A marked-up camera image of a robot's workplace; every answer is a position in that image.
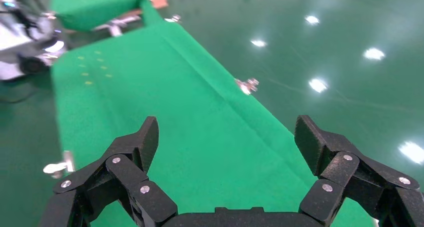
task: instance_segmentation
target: green felt surface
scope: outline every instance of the green felt surface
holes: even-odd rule
[[[67,29],[89,31],[138,7],[139,0],[51,0],[50,9]]]
[[[54,65],[60,140],[76,166],[156,116],[159,147],[148,175],[180,214],[258,206],[297,212],[316,177],[293,135],[180,25],[150,10],[146,28],[68,52]],[[93,226],[134,223],[113,203]],[[372,221],[347,199],[333,226]]]

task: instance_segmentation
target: green table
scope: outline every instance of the green table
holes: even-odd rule
[[[159,147],[148,175],[180,214],[297,212],[316,177],[293,135],[180,25],[163,21],[148,1],[141,5],[145,28],[70,51],[54,65],[60,140],[76,166],[156,116]],[[134,223],[113,203],[93,226]],[[372,221],[347,199],[334,226]]]
[[[139,0],[51,0],[50,8],[65,28],[90,31],[138,4]]]

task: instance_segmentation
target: white machine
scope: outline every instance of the white machine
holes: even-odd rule
[[[55,59],[67,51],[64,41],[59,38],[61,30],[54,27],[54,20],[47,15],[29,16],[33,17],[31,20],[38,26],[30,30],[31,39],[15,16],[5,13],[8,11],[5,7],[19,8],[19,3],[16,0],[0,1],[0,81],[11,81],[37,73],[37,69],[25,69],[18,55],[24,58],[36,57],[51,66]]]

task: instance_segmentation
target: green epoxy floor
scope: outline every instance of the green epoxy floor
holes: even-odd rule
[[[424,160],[401,153],[405,143],[424,148],[421,0],[168,1],[168,13],[181,15],[184,28],[236,78],[259,80],[254,96],[289,130],[297,115],[308,114],[424,185]],[[307,16],[319,23],[308,23]],[[259,40],[266,45],[251,43]],[[365,58],[371,48],[384,57]],[[313,90],[313,79],[327,89]],[[42,168],[60,159],[50,76],[23,83],[8,88],[6,97],[24,96],[29,85],[37,87],[34,96],[0,103],[6,226],[16,218],[22,226],[37,224],[55,182]]]

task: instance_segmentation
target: green tablecloth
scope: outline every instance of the green tablecloth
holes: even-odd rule
[[[138,5],[139,0],[51,0],[50,8],[65,28],[90,31]]]
[[[68,52],[53,67],[60,139],[76,166],[156,116],[159,147],[148,175],[180,214],[214,207],[297,212],[317,178],[293,135],[180,25],[143,4],[146,28]],[[134,223],[113,203],[93,226]],[[372,221],[348,199],[334,226]]]

